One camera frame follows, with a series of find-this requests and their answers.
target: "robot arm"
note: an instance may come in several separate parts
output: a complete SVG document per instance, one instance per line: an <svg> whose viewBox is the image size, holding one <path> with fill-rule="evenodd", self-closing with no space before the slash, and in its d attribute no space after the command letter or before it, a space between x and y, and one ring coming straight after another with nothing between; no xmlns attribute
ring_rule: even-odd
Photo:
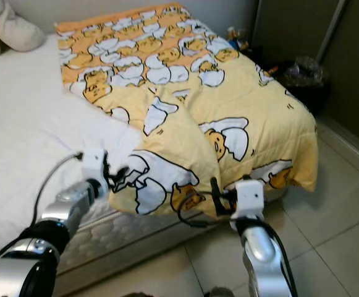
<svg viewBox="0 0 359 297"><path fill-rule="evenodd" d="M85 181L60 192L41 219L0 255L0 297L50 297L60 255L94 200L108 193L106 152L82 156Z"/></svg>
<svg viewBox="0 0 359 297"><path fill-rule="evenodd" d="M235 185L237 207L232 214L231 226L238 232L244 247L243 263L249 274L250 296L254 297L295 297L295 285L292 273L286 279L282 270L283 260L287 259L284 247L272 238L269 225L262 227L251 225L249 219L263 218L263 186L255 180L242 181Z"/></svg>

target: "black cable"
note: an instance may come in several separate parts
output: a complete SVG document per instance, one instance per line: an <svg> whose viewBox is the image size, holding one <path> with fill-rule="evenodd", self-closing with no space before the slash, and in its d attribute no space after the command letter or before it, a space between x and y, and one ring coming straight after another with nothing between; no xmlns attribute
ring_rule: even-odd
<svg viewBox="0 0 359 297"><path fill-rule="evenodd" d="M42 196L42 192L44 187L47 185L48 181L50 180L51 176L67 161L71 160L71 159L78 159L81 160L83 157L83 153L76 153L73 155L69 155L67 157L65 157L64 159L62 159L60 162L58 162L56 164L56 166L53 167L53 169L48 173L47 177L44 179L42 186L39 189L38 195L36 197L34 206L33 206L33 216L32 216L32 221L30 224L30 227L32 227L33 225L35 225L36 223L36 219L38 218L38 204L39 204L39 200L41 199Z"/></svg>
<svg viewBox="0 0 359 297"><path fill-rule="evenodd" d="M38 204L39 204L39 200L42 196L42 192L44 187L46 186L46 184L48 183L48 181L50 180L51 176L58 170L58 168L60 168L65 162L76 158L78 160L81 160L83 157L83 153L76 153L73 155L69 155L68 157L65 157L64 159L62 159L59 163L57 163L56 166L53 167L53 169L49 172L49 174L47 175L47 177L44 179L42 186L40 187L40 190L38 192L38 195L36 197L34 206L33 206L33 216L32 216L32 221L30 224L30 227L33 227L36 223L36 219L38 218ZM13 239L11 242L9 242L7 245L5 245L2 249L0 249L0 256L7 251L7 249L9 249L13 244L15 244L17 241L19 240L19 238L15 238Z"/></svg>
<svg viewBox="0 0 359 297"><path fill-rule="evenodd" d="M228 223L228 222L237 222L237 221L242 221L245 224L245 229L247 229L249 227L253 227L253 226L258 226L258 227L264 228L266 230L267 234L272 239L275 239L276 243L278 244L279 248L281 249L282 257L284 258L284 264L286 267L287 277L286 277L284 271L282 271L282 273L284 274L285 279L287 279L287 283L289 286L290 293L292 294L292 297L297 297L298 295L297 295L296 284L295 284L295 280L293 277L292 269L290 268L289 259L286 254L284 244L282 243L282 241L279 238L276 231L269 224L260 220L259 218L256 218L256 219L255 218L238 218L238 219L226 219L226 220L216 220L216 221L187 220L182 216L182 208L185 205L185 203L189 199L191 199L195 194L212 195L211 192L206 192L206 191L203 191L203 192L194 191L194 192L187 194L186 197L183 199L183 201L178 206L178 211L177 211L178 219L181 222L185 223L186 225L189 225L189 226L195 227L195 228L206 228L207 226L218 225L218 224L225 223L225 222Z"/></svg>
<svg viewBox="0 0 359 297"><path fill-rule="evenodd" d="M184 218L182 216L182 209L185 205L185 203L191 199L195 194L198 194L198 195L212 195L212 192L208 192L208 191L201 191L201 192L196 192L196 191L193 191L189 194L187 194L185 196L185 198L180 202L179 206L178 206L178 212L177 212L177 215L178 215L178 219L188 225L188 226L191 226L191 227L195 227L195 228L206 228L207 226L210 226L210 225L218 225L224 221L222 220L216 220L216 221L201 221L201 220L188 220L186 218Z"/></svg>

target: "tile floor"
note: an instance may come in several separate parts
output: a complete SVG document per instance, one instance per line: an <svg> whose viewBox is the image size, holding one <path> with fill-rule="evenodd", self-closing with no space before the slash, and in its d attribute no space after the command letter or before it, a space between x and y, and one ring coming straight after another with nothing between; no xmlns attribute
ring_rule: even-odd
<svg viewBox="0 0 359 297"><path fill-rule="evenodd" d="M290 188L265 209L285 244L300 297L359 297L359 157L319 126L319 176L312 194ZM222 226L73 296L203 296L225 286L249 296L238 236Z"/></svg>

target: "trash bin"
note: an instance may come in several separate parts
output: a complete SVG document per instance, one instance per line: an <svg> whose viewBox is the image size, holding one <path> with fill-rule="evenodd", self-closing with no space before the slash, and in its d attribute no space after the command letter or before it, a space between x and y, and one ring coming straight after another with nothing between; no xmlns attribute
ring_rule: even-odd
<svg viewBox="0 0 359 297"><path fill-rule="evenodd" d="M285 61L268 71L293 96L317 115L330 93L329 76L324 67L311 57Z"/></svg>

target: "gray wall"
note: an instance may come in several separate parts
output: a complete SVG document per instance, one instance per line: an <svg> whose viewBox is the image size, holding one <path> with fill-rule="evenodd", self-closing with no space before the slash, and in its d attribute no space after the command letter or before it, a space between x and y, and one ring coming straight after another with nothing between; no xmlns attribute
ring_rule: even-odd
<svg viewBox="0 0 359 297"><path fill-rule="evenodd" d="M141 6L169 3L165 0L9 0L22 17L37 24L44 32L54 32L53 23L125 11ZM248 28L254 0L182 0L195 17L220 35L226 28Z"/></svg>
<svg viewBox="0 0 359 297"><path fill-rule="evenodd" d="M267 63L318 53L338 0L263 0L254 45Z"/></svg>
<svg viewBox="0 0 359 297"><path fill-rule="evenodd" d="M338 0L264 0L255 44L267 63L315 57ZM359 0L349 0L323 65L331 96L323 113L359 138Z"/></svg>
<svg viewBox="0 0 359 297"><path fill-rule="evenodd" d="M359 137L359 0L348 2L324 65L332 79L325 113Z"/></svg>

